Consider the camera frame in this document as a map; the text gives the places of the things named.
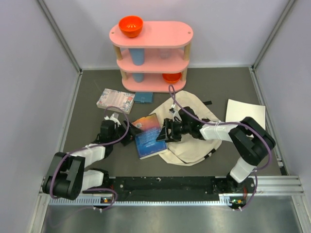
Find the blue paperback book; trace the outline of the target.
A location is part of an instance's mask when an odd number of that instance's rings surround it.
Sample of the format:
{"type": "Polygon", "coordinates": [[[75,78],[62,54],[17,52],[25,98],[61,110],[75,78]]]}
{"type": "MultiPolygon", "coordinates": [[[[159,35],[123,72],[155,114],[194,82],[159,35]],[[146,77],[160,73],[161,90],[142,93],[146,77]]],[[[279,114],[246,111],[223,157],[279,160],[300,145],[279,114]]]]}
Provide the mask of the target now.
{"type": "Polygon", "coordinates": [[[135,137],[139,159],[142,160],[168,151],[165,141],[156,141],[161,132],[161,126],[156,113],[142,117],[132,124],[142,130],[135,137]]]}

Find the cream canvas backpack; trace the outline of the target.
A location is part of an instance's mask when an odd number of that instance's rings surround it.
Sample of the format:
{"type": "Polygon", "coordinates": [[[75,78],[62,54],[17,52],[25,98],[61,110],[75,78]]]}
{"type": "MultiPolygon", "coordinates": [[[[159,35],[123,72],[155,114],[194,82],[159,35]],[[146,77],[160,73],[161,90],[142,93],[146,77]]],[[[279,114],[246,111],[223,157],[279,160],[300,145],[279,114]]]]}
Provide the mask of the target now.
{"type": "MultiPolygon", "coordinates": [[[[182,107],[189,106],[198,118],[219,121],[196,95],[187,91],[179,91],[175,97],[182,107]]],[[[204,141],[186,134],[182,136],[180,142],[167,143],[168,151],[161,153],[159,156],[168,164],[192,166],[209,157],[220,147],[221,143],[220,140],[204,141]]]]}

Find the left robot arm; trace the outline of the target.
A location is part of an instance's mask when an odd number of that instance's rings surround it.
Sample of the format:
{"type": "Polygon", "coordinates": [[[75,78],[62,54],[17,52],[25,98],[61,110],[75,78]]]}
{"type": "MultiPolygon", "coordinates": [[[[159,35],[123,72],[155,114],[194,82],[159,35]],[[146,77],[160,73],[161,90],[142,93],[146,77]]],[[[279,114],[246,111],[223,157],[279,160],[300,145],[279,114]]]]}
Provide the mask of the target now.
{"type": "Polygon", "coordinates": [[[102,121],[100,132],[95,140],[73,152],[57,152],[44,178],[42,191],[53,199],[76,199],[81,191],[95,188],[106,192],[110,188],[110,180],[99,170],[85,172],[85,168],[96,161],[107,158],[116,143],[128,145],[143,130],[132,123],[124,121],[122,125],[114,117],[102,121]]]}

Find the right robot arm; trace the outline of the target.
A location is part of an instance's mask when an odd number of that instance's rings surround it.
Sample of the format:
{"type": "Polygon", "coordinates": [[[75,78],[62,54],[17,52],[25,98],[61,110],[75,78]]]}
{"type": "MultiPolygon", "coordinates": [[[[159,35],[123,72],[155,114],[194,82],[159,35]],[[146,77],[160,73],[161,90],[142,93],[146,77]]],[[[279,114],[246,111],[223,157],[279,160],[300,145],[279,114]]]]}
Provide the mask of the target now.
{"type": "Polygon", "coordinates": [[[245,180],[257,169],[259,163],[270,155],[275,140],[252,117],[238,122],[215,122],[199,119],[190,107],[174,112],[173,118],[165,118],[156,141],[179,142],[189,134],[199,140],[232,142],[240,154],[237,163],[226,176],[226,189],[240,191],[245,180]]]}

